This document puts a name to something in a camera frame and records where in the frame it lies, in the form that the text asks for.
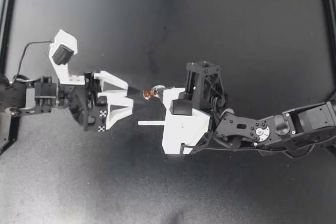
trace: black cable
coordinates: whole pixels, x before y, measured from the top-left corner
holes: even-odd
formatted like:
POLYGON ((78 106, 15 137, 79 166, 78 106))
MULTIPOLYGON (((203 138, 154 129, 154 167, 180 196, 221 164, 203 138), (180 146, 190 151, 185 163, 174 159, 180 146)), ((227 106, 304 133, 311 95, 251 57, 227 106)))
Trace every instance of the black cable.
POLYGON ((184 148, 196 148, 196 149, 204 149, 204 150, 211 150, 211 151, 231 151, 231 152, 244 152, 244 151, 263 151, 263 152, 270 152, 270 153, 282 153, 286 152, 287 150, 261 150, 252 147, 243 147, 239 149, 228 149, 228 148, 214 148, 214 147, 203 147, 203 146, 190 146, 190 145, 182 145, 184 148))
POLYGON ((27 48, 28 48, 30 45, 32 45, 32 44, 53 43, 53 42, 54 42, 53 40, 49 40, 49 41, 33 41, 33 42, 29 42, 29 43, 25 46, 25 48, 24 48, 24 50, 23 50, 23 53, 22 53, 22 55, 21 55, 20 62, 19 62, 19 66, 18 66, 18 69, 17 69, 17 73, 16 73, 16 75, 14 75, 11 84, 10 84, 6 89, 11 88, 11 87, 14 85, 14 83, 16 82, 16 79, 18 78, 18 76, 20 75, 21 64, 22 64, 23 58, 24 58, 24 56, 25 56, 25 54, 26 54, 27 48))
MULTIPOLYGON (((306 147, 312 147, 310 148, 307 152, 308 153, 304 153, 304 155, 309 154, 314 146, 316 144, 323 144, 325 142, 328 142, 330 140, 332 140, 333 138, 335 138, 336 136, 332 136, 330 138, 327 138, 326 140, 323 140, 321 142, 318 143, 310 143, 310 144, 306 144, 300 147, 297 147, 297 150, 300 150, 302 148, 306 148, 306 147)), ((211 151, 233 151, 233 152, 242 152, 242 151, 261 151, 261 152, 268 152, 268 153, 287 153, 288 154, 288 150, 287 149, 280 149, 280 150, 264 150, 264 149, 257 149, 257 148, 252 148, 252 147, 243 147, 243 148, 239 148, 239 149, 230 149, 230 148, 214 148, 214 147, 202 147, 202 146, 190 146, 190 145, 182 145, 184 148, 198 148, 198 149, 204 149, 204 150, 211 150, 211 151)))
POLYGON ((295 158, 302 158, 302 157, 307 156, 309 153, 311 153, 313 151, 314 147, 315 147, 315 145, 312 145, 311 147, 309 147, 309 149, 305 153, 303 153, 299 156, 292 155, 290 152, 284 152, 284 154, 289 158, 294 158, 294 159, 295 158))

